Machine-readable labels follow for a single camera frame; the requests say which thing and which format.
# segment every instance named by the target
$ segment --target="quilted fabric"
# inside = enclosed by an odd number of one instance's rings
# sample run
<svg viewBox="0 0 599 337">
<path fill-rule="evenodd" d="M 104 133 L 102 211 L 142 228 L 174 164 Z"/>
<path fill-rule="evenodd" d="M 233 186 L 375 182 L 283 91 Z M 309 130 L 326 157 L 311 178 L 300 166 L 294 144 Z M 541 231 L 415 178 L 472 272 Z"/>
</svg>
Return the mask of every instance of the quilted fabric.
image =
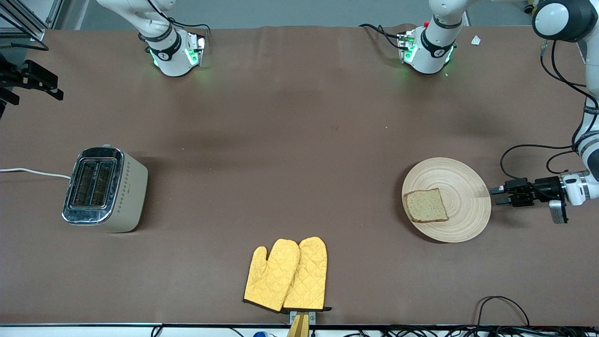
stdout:
<svg viewBox="0 0 599 337">
<path fill-rule="evenodd" d="M 268 259 L 266 247 L 256 248 L 247 276 L 244 302 L 281 311 L 299 261 L 300 248 L 292 240 L 277 240 Z"/>
<path fill-rule="evenodd" d="M 283 304 L 288 309 L 322 310 L 325 305 L 326 246 L 319 237 L 299 244 L 301 255 L 291 288 Z"/>
</svg>

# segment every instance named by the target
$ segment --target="round wooden board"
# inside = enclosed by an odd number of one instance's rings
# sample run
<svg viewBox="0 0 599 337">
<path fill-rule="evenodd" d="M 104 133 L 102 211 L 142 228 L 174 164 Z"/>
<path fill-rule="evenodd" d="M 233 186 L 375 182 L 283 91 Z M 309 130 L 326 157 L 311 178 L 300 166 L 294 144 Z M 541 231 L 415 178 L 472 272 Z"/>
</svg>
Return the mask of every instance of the round wooden board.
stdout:
<svg viewBox="0 0 599 337">
<path fill-rule="evenodd" d="M 419 189 L 438 188 L 449 220 L 421 224 L 408 219 L 423 234 L 442 242 L 463 242 L 485 229 L 491 217 L 491 196 L 483 179 L 469 166 L 449 158 L 431 158 L 410 170 L 402 196 Z"/>
</svg>

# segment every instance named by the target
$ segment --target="toaster power cord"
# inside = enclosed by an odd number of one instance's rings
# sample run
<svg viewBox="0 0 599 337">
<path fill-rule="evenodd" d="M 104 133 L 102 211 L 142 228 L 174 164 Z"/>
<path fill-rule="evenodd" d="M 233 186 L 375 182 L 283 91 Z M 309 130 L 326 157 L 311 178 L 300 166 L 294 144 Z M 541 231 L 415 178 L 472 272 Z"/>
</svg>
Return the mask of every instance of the toaster power cord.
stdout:
<svg viewBox="0 0 599 337">
<path fill-rule="evenodd" d="M 18 167 L 18 168 L 0 168 L 0 172 L 2 173 L 10 173 L 10 172 L 29 172 L 29 173 L 34 173 L 34 174 L 41 174 L 42 176 L 50 176 L 50 177 L 60 177 L 60 178 L 65 178 L 65 179 L 69 179 L 71 180 L 71 177 L 69 176 L 65 176 L 62 174 L 54 174 L 54 173 L 47 173 L 47 172 L 40 172 L 40 171 L 35 171 L 35 170 L 30 170 L 28 168 L 22 168 L 22 167 Z"/>
</svg>

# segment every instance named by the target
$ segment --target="table surface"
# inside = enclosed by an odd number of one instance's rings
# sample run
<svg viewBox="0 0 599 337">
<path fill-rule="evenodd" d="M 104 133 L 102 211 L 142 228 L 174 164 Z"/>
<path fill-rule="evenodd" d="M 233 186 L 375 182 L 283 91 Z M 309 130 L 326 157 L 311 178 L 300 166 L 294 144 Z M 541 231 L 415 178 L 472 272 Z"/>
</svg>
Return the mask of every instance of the table surface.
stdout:
<svg viewBox="0 0 599 337">
<path fill-rule="evenodd" d="M 568 144 L 583 98 L 543 72 L 530 28 L 465 28 L 433 76 L 362 28 L 215 30 L 206 67 L 181 78 L 159 73 L 133 31 L 50 31 L 46 43 L 29 56 L 65 100 L 15 90 L 0 167 L 70 174 L 83 149 L 109 143 L 148 168 L 147 198 L 137 231 L 104 234 L 62 220 L 65 179 L 0 175 L 0 322 L 286 321 L 242 302 L 252 252 L 320 236 L 333 310 L 318 323 L 471 324 L 500 294 L 532 324 L 597 324 L 592 201 L 568 207 L 566 225 L 546 206 L 494 206 L 457 244 L 422 237 L 401 206 L 424 159 L 460 160 L 493 187 L 509 146 Z M 584 81 L 575 45 L 559 43 L 557 59 Z M 548 176 L 551 154 L 523 149 L 506 168 Z M 483 316 L 522 323 L 501 302 Z"/>
</svg>

